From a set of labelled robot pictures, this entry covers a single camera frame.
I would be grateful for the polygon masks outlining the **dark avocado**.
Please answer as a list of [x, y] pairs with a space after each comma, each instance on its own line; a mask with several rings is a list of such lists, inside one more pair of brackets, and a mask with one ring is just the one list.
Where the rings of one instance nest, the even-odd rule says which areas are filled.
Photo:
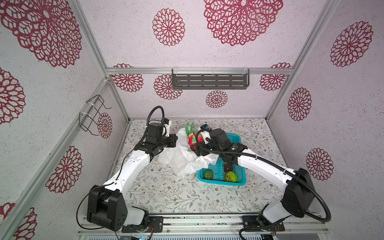
[[227, 173], [227, 172], [232, 172], [234, 170], [234, 167], [231, 163], [226, 163], [223, 165], [224, 167], [224, 172]]

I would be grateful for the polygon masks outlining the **bumpy green custard apple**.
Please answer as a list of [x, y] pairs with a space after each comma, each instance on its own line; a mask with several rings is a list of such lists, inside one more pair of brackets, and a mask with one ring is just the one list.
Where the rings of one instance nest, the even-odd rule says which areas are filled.
[[234, 172], [228, 171], [225, 173], [225, 181], [229, 183], [237, 183], [238, 176]]

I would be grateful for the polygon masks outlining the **small green fruit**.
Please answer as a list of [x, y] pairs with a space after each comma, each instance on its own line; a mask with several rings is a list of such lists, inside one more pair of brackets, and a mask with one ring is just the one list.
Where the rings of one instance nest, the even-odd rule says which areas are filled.
[[214, 179], [214, 172], [211, 169], [205, 170], [204, 179], [205, 180], [213, 180]]

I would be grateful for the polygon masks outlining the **white plastic bag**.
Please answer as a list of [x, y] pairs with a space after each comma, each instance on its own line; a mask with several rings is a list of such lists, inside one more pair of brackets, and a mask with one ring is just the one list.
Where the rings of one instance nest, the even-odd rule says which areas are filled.
[[197, 156], [190, 149], [187, 143], [187, 133], [184, 128], [176, 133], [178, 139], [175, 148], [165, 148], [159, 155], [159, 162], [169, 166], [174, 174], [184, 178], [189, 174], [194, 174], [201, 169], [208, 168], [209, 164], [215, 165], [219, 156], [208, 154]]

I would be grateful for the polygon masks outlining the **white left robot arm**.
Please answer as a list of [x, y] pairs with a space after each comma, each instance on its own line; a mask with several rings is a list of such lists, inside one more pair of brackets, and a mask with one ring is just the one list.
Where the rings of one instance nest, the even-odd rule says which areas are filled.
[[124, 192], [129, 190], [139, 173], [165, 148], [176, 147], [175, 134], [159, 138], [146, 137], [138, 142], [124, 159], [121, 169], [101, 186], [93, 186], [88, 193], [87, 221], [111, 231], [134, 226], [139, 231], [150, 225], [147, 210], [128, 207]]

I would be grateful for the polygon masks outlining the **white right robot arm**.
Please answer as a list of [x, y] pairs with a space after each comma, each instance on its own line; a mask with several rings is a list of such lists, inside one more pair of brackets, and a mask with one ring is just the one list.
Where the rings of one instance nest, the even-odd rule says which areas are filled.
[[198, 143], [196, 150], [204, 154], [218, 154], [225, 162], [257, 173], [284, 192], [281, 199], [263, 208], [259, 214], [261, 225], [277, 224], [290, 216], [302, 218], [309, 214], [308, 209], [317, 195], [308, 171], [279, 166], [258, 156], [245, 145], [231, 143], [229, 140], [219, 145], [214, 145], [213, 142], [207, 145]]

